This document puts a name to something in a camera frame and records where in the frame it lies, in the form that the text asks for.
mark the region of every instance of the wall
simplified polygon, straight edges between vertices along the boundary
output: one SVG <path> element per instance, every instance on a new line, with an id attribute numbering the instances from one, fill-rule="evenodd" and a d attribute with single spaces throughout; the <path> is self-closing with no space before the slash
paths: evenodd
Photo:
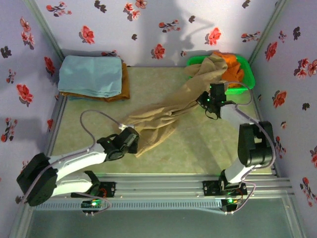
<path id="1" fill-rule="evenodd" d="M 0 8 L 0 237 L 9 234 L 22 168 L 43 151 L 60 61 L 21 0 Z"/>
<path id="2" fill-rule="evenodd" d="M 309 237 L 317 227 L 317 43 L 314 0 L 291 0 L 252 64 L 255 95 L 274 128 L 281 175 L 290 177 Z"/>
<path id="3" fill-rule="evenodd" d="M 184 66 L 211 50 L 249 58 L 277 0 L 35 0 L 65 55 Z"/>

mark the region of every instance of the cloth fold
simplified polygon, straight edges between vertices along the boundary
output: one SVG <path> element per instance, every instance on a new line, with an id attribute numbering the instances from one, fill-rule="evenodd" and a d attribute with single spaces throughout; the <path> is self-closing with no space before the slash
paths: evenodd
<path id="1" fill-rule="evenodd" d="M 160 103 L 141 108 L 121 120 L 123 124 L 134 125 L 140 135 L 136 157 L 159 145 L 170 136 L 175 131 L 181 116 L 198 105 L 197 98 L 204 91 L 209 90 L 209 85 L 224 82 L 221 76 L 226 70 L 225 60 L 212 54 L 201 64 L 185 68 L 185 73 L 192 78 L 178 91 L 168 95 Z"/>
<path id="2" fill-rule="evenodd" d="M 66 56 L 59 70 L 58 89 L 91 97 L 109 98 L 121 93 L 119 57 Z"/>
<path id="3" fill-rule="evenodd" d="M 214 52 L 214 54 L 222 57 L 228 65 L 228 69 L 221 78 L 227 82 L 242 82 L 244 71 L 240 68 L 241 64 L 237 61 L 237 57 L 232 54 L 222 54 L 220 52 Z M 240 88 L 241 86 L 242 85 L 238 83 L 229 84 L 229 88 Z"/>
<path id="4" fill-rule="evenodd" d="M 91 99 L 91 100 L 98 100 L 104 102 L 115 102 L 119 100 L 128 100 L 130 99 L 130 81 L 129 81 L 129 74 L 128 68 L 126 63 L 122 63 L 122 89 L 121 93 L 109 98 L 99 98 L 99 97 L 90 97 L 86 95 L 76 94 L 76 93 L 68 93 L 68 92 L 60 92 L 63 96 L 72 97 L 71 99 L 79 98 L 79 99 Z"/>

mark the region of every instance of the green tray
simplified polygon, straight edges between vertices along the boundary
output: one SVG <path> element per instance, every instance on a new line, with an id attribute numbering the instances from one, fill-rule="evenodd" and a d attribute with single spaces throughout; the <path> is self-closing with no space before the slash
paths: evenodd
<path id="1" fill-rule="evenodd" d="M 194 56 L 191 57 L 187 61 L 187 66 L 192 65 L 192 64 L 197 64 L 197 63 L 202 63 L 204 61 L 204 58 L 208 56 Z M 242 82 L 246 84 L 250 89 L 253 89 L 253 87 L 256 84 L 256 81 L 254 79 L 253 73 L 251 71 L 250 65 L 248 61 L 243 58 L 242 56 L 236 56 L 237 61 L 241 63 L 241 69 L 244 71 L 244 77 L 242 79 Z M 228 88 L 226 91 L 226 95 L 233 95 L 233 94 L 241 94 L 244 91 L 248 90 L 246 87 L 241 87 L 241 88 Z"/>

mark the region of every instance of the red flower print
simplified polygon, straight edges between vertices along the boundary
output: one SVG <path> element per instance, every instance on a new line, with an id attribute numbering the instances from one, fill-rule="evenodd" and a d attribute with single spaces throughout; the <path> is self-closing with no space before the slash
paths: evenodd
<path id="1" fill-rule="evenodd" d="M 266 60 L 267 62 L 272 58 L 275 53 L 276 53 L 276 47 L 277 47 L 277 42 L 274 42 L 273 44 L 269 44 L 267 47 L 267 50 L 265 52 Z"/>
<path id="2" fill-rule="evenodd" d="M 306 68 L 308 64 L 309 64 L 308 58 L 302 59 L 302 68 Z"/>
<path id="3" fill-rule="evenodd" d="M 17 84 L 16 89 L 18 90 L 20 102 L 26 104 L 28 107 L 29 104 L 33 101 L 33 95 L 30 94 L 30 90 L 25 84 Z"/>
<path id="4" fill-rule="evenodd" d="M 132 12 L 132 18 L 133 18 L 133 20 L 138 19 L 139 16 L 140 16 L 140 11 L 133 11 L 133 12 Z"/>
<path id="5" fill-rule="evenodd" d="M 133 11 L 133 4 L 132 3 L 127 3 L 124 8 L 127 11 Z"/>
<path id="6" fill-rule="evenodd" d="M 84 38 L 84 42 L 88 44 L 94 44 L 94 32 L 88 27 L 88 26 L 83 26 L 81 29 L 81 35 Z"/>
<path id="7" fill-rule="evenodd" d="M 219 31 L 219 28 L 216 27 L 214 28 L 209 34 L 206 35 L 206 38 L 208 38 L 207 43 L 209 45 L 216 45 L 217 44 L 217 40 L 220 39 L 221 33 Z"/>
<path id="8" fill-rule="evenodd" d="M 22 36 L 22 40 L 23 41 L 27 41 L 28 40 L 28 35 L 25 33 L 25 31 L 23 31 L 22 33 L 21 33 L 21 36 Z"/>
<path id="9" fill-rule="evenodd" d="M 49 120 L 48 120 L 49 131 L 52 129 L 53 122 L 54 122 L 53 119 L 49 119 Z"/>
<path id="10" fill-rule="evenodd" d="M 30 42 L 30 44 L 33 46 L 33 45 L 35 45 L 35 42 L 34 42 L 34 36 L 32 35 L 32 33 L 30 33 L 30 35 L 29 35 L 29 42 Z"/>
<path id="11" fill-rule="evenodd" d="M 25 32 L 29 32 L 31 30 L 29 22 L 24 20 L 23 17 L 21 17 L 21 19 L 20 19 L 20 24 L 23 27 Z"/>
<path id="12" fill-rule="evenodd" d="M 283 92 L 277 91 L 275 93 L 275 96 L 272 97 L 273 105 L 275 108 L 277 108 L 278 106 L 282 106 L 285 103 L 286 95 L 287 95 L 286 91 L 283 91 Z"/>
<path id="13" fill-rule="evenodd" d="M 136 0 L 135 5 L 136 5 L 138 8 L 145 9 L 145 7 L 146 7 L 146 5 L 147 5 L 147 2 L 144 1 L 144 0 Z"/>
<path id="14" fill-rule="evenodd" d="M 311 77 L 317 73 L 317 59 L 308 65 L 308 75 Z"/>
<path id="15" fill-rule="evenodd" d="M 51 11 L 51 10 L 53 10 L 53 7 L 52 7 L 51 5 L 47 5 L 47 6 L 46 6 L 46 10 L 47 10 L 47 11 Z"/>
<path id="16" fill-rule="evenodd" d="M 309 184 L 308 178 L 304 177 L 304 178 L 303 178 L 303 182 L 304 182 L 304 184 Z"/>
<path id="17" fill-rule="evenodd" d="M 53 76 L 53 74 L 55 73 L 55 67 L 53 65 L 53 61 L 51 60 L 51 58 L 45 56 L 44 57 L 44 61 L 45 61 L 45 66 L 46 66 L 46 71 Z"/>
<path id="18" fill-rule="evenodd" d="M 298 72 L 298 74 L 296 74 L 296 77 L 298 79 L 305 79 L 306 75 L 307 75 L 307 73 L 305 72 L 304 69 L 302 69 L 301 71 Z"/>
<path id="19" fill-rule="evenodd" d="M 165 54 L 165 48 L 161 44 L 158 44 L 152 51 L 152 58 L 153 59 L 162 59 L 163 55 Z"/>

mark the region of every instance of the glass panel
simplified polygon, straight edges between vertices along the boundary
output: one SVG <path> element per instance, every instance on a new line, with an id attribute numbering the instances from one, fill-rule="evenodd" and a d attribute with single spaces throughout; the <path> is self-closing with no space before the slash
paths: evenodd
<path id="1" fill-rule="evenodd" d="M 188 80 L 183 68 L 129 67 L 128 73 L 131 98 L 125 102 L 67 101 L 53 155 L 91 145 L 90 136 L 79 123 L 83 111 L 99 110 L 120 120 L 136 109 L 161 101 Z M 149 75 L 160 80 L 151 81 Z M 245 92 L 228 95 L 227 99 L 235 103 L 246 103 L 250 95 Z M 253 104 L 242 107 L 242 110 L 256 117 Z M 113 123 L 102 115 L 88 113 L 83 122 L 97 139 L 114 133 Z M 171 136 L 139 158 L 126 154 L 120 160 L 87 169 L 95 173 L 218 175 L 237 158 L 237 146 L 238 131 L 231 124 L 222 119 L 209 119 L 205 110 L 195 108 L 179 120 L 179 125 Z M 271 174 L 271 170 L 257 170 L 255 173 Z"/>
<path id="2" fill-rule="evenodd" d="M 106 211 L 86 217 L 74 211 L 35 211 L 28 238 L 291 238 L 284 203 L 251 199 L 234 215 L 194 210 Z"/>

